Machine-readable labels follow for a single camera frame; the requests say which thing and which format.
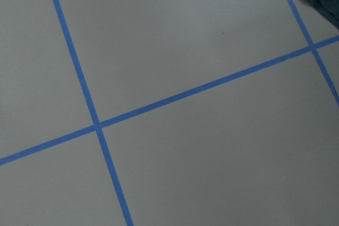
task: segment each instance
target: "gray tile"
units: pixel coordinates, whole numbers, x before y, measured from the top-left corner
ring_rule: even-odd
[[[320,57],[339,92],[339,42],[318,49]]]
[[[307,54],[104,132],[135,225],[335,225],[338,124]]]
[[[0,167],[1,225],[126,225],[95,134]]]
[[[303,48],[285,0],[60,0],[105,120]]]
[[[339,30],[320,13],[308,0],[293,0],[314,43],[339,35]]]
[[[2,0],[0,157],[91,125],[52,0]]]

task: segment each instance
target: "gray surface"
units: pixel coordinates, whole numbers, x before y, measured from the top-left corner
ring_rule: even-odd
[[[2,0],[0,158],[91,125],[51,0]]]
[[[60,2],[101,120],[307,45],[286,0]]]
[[[104,132],[135,225],[335,225],[338,124],[307,54]]]
[[[314,43],[339,35],[339,30],[320,13],[308,0],[293,0]]]
[[[125,225],[95,134],[0,167],[1,226]]]
[[[318,50],[328,74],[339,92],[339,42]]]

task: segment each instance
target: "floor tile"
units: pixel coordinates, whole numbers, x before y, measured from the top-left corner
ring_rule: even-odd
[[[339,42],[318,50],[331,80],[339,92]]]
[[[338,124],[307,54],[104,132],[135,225],[334,225]]]
[[[100,119],[306,46],[286,0],[60,0]]]
[[[318,13],[308,0],[293,0],[301,15],[307,31],[314,43],[324,41],[339,35],[339,30],[320,13]]]
[[[0,167],[1,225],[126,225],[91,133]]]
[[[2,0],[0,157],[91,125],[52,0]]]

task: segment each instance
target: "floor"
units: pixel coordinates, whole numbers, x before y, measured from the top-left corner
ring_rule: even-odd
[[[305,0],[2,0],[0,225],[336,225],[339,30]]]

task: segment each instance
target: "gray floor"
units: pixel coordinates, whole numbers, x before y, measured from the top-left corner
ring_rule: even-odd
[[[339,30],[305,0],[59,2],[2,0],[1,226],[337,224]]]

